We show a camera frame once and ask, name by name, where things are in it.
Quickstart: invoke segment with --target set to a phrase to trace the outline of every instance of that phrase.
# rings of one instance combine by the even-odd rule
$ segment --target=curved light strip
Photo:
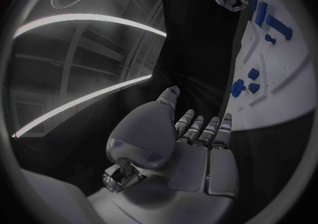
[[[48,113],[42,115],[41,117],[35,119],[34,121],[29,123],[25,127],[21,128],[19,131],[17,131],[14,135],[12,135],[12,137],[20,137],[21,135],[23,135],[24,133],[26,133],[27,131],[29,131],[33,127],[39,125],[41,122],[44,122],[45,120],[53,117],[54,115],[57,115],[57,114],[61,113],[62,111],[66,110],[66,109],[68,109],[70,107],[76,106],[76,105],[78,105],[78,104],[80,104],[80,103],[82,103],[84,101],[89,100],[89,99],[98,97],[101,94],[105,94],[107,92],[114,91],[116,89],[119,89],[121,87],[130,85],[130,84],[133,84],[133,83],[136,83],[136,82],[147,80],[151,76],[152,75],[147,75],[147,76],[143,76],[143,77],[140,77],[140,78],[137,78],[137,79],[133,79],[133,80],[127,81],[127,82],[122,82],[122,83],[116,84],[114,86],[105,88],[103,90],[99,90],[99,91],[96,91],[94,93],[88,94],[88,95],[83,96],[81,98],[75,99],[74,101],[71,101],[71,102],[69,102],[69,103],[67,103],[65,105],[62,105],[62,106],[60,106],[60,107],[58,107],[58,108],[56,108],[56,109],[54,109],[52,111],[49,111]]]
[[[108,21],[108,22],[114,22],[124,25],[129,25],[133,27],[137,27],[140,29],[148,30],[151,32],[154,32],[158,35],[166,37],[166,33],[159,31],[157,29],[151,28],[149,26],[140,24],[138,22],[125,20],[118,17],[112,17],[108,15],[100,15],[100,14],[86,14],[86,13],[75,13],[75,14],[60,14],[60,15],[54,15],[50,17],[45,17],[42,19],[38,19],[36,21],[32,21],[22,27],[20,27],[14,34],[13,38],[16,38],[17,36],[21,35],[22,33],[25,33],[31,29],[47,25],[54,22],[60,22],[60,21],[74,21],[74,20],[91,20],[91,21]]]

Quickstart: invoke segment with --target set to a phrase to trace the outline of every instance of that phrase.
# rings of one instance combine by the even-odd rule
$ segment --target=white light strip
[[[99,91],[96,91],[94,93],[88,94],[88,95],[83,96],[81,98],[78,98],[78,99],[76,99],[74,101],[71,101],[71,102],[69,102],[69,103],[67,103],[65,105],[62,105],[62,106],[60,106],[60,107],[58,107],[58,108],[56,108],[56,109],[44,114],[44,115],[42,115],[41,117],[35,119],[34,121],[29,123],[25,127],[21,128],[19,131],[17,131],[14,135],[12,135],[12,137],[20,137],[21,135],[23,135],[24,133],[26,133],[27,131],[29,131],[33,127],[39,125],[41,122],[44,122],[45,120],[53,117],[54,115],[57,115],[57,114],[61,113],[62,111],[66,110],[66,109],[68,109],[70,107],[76,106],[76,105],[78,105],[78,104],[80,104],[80,103],[82,103],[84,101],[89,100],[89,99],[98,97],[101,94],[105,94],[107,92],[114,91],[116,89],[119,89],[121,87],[130,85],[130,84],[133,84],[133,83],[136,83],[136,82],[147,80],[151,76],[152,75],[147,75],[147,76],[143,76],[143,77],[140,77],[140,78],[137,78],[137,79],[133,79],[133,80],[127,81],[127,82],[122,82],[122,83],[116,84],[114,86],[108,87],[106,89],[99,90]]]
[[[85,13],[75,13],[75,14],[60,14],[60,15],[54,15],[50,17],[45,17],[42,19],[38,19],[36,21],[32,21],[22,27],[20,27],[14,34],[13,38],[16,38],[17,36],[21,35],[22,33],[25,33],[31,29],[47,25],[54,22],[60,22],[60,21],[74,21],[74,20],[92,20],[92,21],[108,21],[108,22],[114,22],[114,23],[120,23],[124,25],[129,25],[133,27],[137,27],[140,29],[144,29],[147,31],[154,32],[158,35],[166,37],[166,33],[159,31],[157,29],[148,27],[146,25],[140,24],[138,22],[125,20],[118,17],[112,17],[108,15],[100,15],[100,14],[85,14]]]

